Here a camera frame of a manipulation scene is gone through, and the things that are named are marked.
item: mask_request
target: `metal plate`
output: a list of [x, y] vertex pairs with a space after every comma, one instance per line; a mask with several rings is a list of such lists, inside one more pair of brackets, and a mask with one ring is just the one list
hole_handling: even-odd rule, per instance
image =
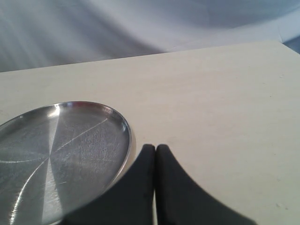
[[42, 107], [0, 126], [0, 224], [46, 225], [100, 196], [129, 156], [131, 132], [91, 102]]

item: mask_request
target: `brushed aluminum surface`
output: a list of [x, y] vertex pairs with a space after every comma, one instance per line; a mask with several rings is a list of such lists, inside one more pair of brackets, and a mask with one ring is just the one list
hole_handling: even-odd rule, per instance
[[91, 102], [42, 107], [0, 126], [0, 224], [47, 225], [100, 196], [131, 147], [126, 120]]

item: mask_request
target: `wooden tabletop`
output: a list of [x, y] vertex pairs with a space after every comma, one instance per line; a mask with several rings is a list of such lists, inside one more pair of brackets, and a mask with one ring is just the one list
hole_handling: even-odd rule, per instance
[[65, 101], [109, 105], [137, 153], [166, 143], [214, 197], [262, 225], [300, 221], [300, 55], [277, 42], [0, 73], [0, 123]]

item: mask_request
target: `white cloth backdrop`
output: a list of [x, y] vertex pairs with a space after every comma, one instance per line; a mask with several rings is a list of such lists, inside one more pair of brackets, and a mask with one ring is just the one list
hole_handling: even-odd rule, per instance
[[300, 36], [300, 0], [0, 0], [0, 72]]

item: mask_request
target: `white table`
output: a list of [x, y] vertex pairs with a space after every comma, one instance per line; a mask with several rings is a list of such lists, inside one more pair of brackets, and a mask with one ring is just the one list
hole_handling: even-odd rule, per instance
[[72, 100], [117, 109], [137, 150], [169, 144], [199, 185], [258, 224], [299, 224], [300, 55], [282, 44], [0, 74], [0, 123]]

